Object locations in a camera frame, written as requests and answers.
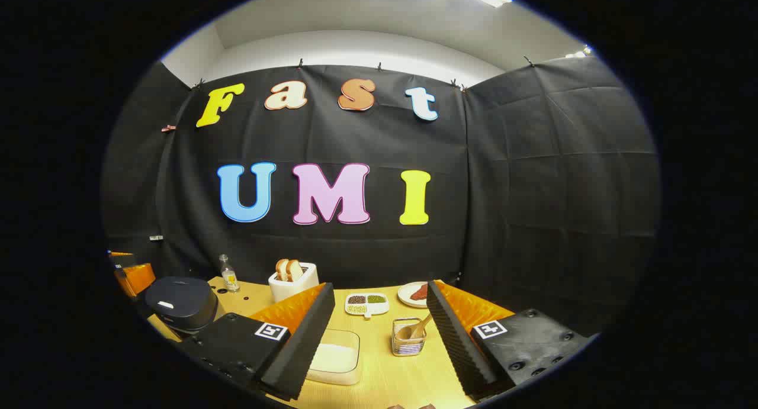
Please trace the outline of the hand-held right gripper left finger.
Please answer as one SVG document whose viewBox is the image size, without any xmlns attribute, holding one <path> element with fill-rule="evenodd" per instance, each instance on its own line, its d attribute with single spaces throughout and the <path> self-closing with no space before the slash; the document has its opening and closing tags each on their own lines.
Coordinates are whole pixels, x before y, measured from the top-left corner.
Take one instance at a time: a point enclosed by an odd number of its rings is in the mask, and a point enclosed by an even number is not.
<svg viewBox="0 0 758 409">
<path fill-rule="evenodd" d="M 178 350 L 236 387 L 296 400 L 334 307 L 334 287 L 325 282 L 254 315 L 225 314 Z"/>
</svg>

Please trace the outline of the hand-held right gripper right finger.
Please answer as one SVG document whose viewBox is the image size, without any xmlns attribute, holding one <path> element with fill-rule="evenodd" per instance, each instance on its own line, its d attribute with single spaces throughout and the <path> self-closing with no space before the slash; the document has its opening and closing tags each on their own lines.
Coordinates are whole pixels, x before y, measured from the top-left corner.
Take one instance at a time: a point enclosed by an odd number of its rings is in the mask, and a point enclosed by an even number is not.
<svg viewBox="0 0 758 409">
<path fill-rule="evenodd" d="M 428 282 L 427 305 L 463 392 L 478 402 L 533 382 L 590 342 L 541 310 L 512 312 L 439 280 Z"/>
</svg>

